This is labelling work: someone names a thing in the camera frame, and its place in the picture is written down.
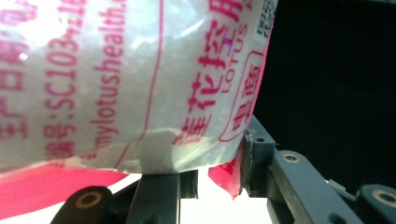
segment qr code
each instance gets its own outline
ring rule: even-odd
[[[259,18],[259,24],[257,27],[257,34],[267,38],[270,35],[271,27],[274,22],[276,11],[275,0],[264,0],[262,5],[262,14]]]

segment black background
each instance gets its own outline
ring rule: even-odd
[[[396,7],[279,0],[254,113],[347,191],[396,188]]]

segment plastic package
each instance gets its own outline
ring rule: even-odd
[[[275,0],[6,0],[0,172],[131,173],[230,161],[262,80]]]

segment transparent plastic wrapper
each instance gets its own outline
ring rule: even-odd
[[[275,0],[5,0],[0,171],[131,173],[230,161],[262,80]]]

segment white plastic packaging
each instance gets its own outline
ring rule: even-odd
[[[230,161],[276,0],[5,0],[0,171],[131,173]]]

